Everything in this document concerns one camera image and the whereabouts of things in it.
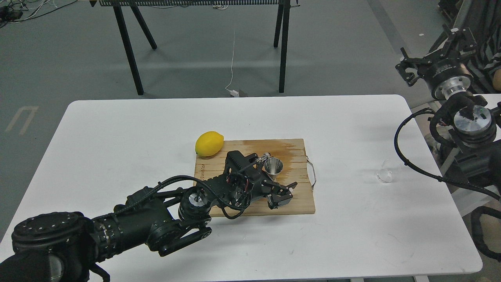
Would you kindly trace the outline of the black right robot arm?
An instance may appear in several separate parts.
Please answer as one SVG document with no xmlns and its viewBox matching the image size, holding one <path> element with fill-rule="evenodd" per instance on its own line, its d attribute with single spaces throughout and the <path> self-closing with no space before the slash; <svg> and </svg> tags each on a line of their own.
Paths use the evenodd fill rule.
<svg viewBox="0 0 501 282">
<path fill-rule="evenodd" d="M 394 148 L 403 164 L 412 170 L 499 201 L 500 141 L 495 137 L 500 128 L 500 106 L 488 109 L 483 96 L 469 91 L 474 77 L 462 61 L 474 54 L 477 46 L 470 29 L 443 27 L 447 38 L 442 48 L 422 58 L 412 58 L 401 48 L 402 60 L 395 67 L 399 75 L 408 86 L 423 79 L 432 98 L 443 104 L 437 110 L 425 108 L 404 119 L 396 130 Z M 435 141 L 446 148 L 458 149 L 454 160 L 465 180 L 433 175 L 413 164 L 401 152 L 398 144 L 400 131 L 412 118 L 422 114 L 431 115 L 430 131 Z M 498 191 L 492 192 L 488 186 L 494 186 Z"/>
</svg>

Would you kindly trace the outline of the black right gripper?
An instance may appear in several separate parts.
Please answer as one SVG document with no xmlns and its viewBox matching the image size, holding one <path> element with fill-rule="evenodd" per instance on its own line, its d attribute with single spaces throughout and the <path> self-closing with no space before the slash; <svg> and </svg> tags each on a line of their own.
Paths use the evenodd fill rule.
<svg viewBox="0 0 501 282">
<path fill-rule="evenodd" d="M 442 39 L 431 50 L 432 64 L 423 79 L 435 100 L 447 100 L 458 92 L 464 92 L 471 85 L 472 75 L 462 63 L 476 53 L 477 42 L 468 27 L 450 29 L 442 25 Z M 411 58 L 404 47 L 400 48 L 402 59 L 395 65 L 397 73 L 408 87 L 422 78 L 420 69 L 429 66 L 429 59 Z"/>
</svg>

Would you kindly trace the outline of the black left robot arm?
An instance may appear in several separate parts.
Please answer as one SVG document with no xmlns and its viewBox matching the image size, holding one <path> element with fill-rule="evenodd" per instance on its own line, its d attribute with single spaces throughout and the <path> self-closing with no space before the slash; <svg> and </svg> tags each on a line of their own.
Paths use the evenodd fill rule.
<svg viewBox="0 0 501 282">
<path fill-rule="evenodd" d="M 259 199 L 270 209 L 293 198 L 297 182 L 279 184 L 264 170 L 270 154 L 227 153 L 222 174 L 207 180 L 175 175 L 144 187 L 114 211 L 89 219 L 79 211 L 27 218 L 11 234 L 14 255 L 1 263 L 2 282 L 110 281 L 98 263 L 145 244 L 161 257 L 211 234 L 212 207 L 236 219 Z"/>
</svg>

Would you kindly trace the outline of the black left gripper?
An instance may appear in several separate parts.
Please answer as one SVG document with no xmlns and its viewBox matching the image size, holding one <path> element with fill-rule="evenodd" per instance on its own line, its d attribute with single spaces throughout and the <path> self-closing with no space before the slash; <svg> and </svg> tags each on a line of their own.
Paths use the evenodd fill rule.
<svg viewBox="0 0 501 282">
<path fill-rule="evenodd" d="M 243 155 L 234 150 L 227 153 L 221 175 L 204 181 L 202 192 L 212 205 L 246 208 L 250 203 L 267 197 L 270 210 L 288 205 L 293 199 L 297 182 L 284 185 L 274 182 L 264 172 L 264 162 L 270 158 L 266 152 Z"/>
</svg>

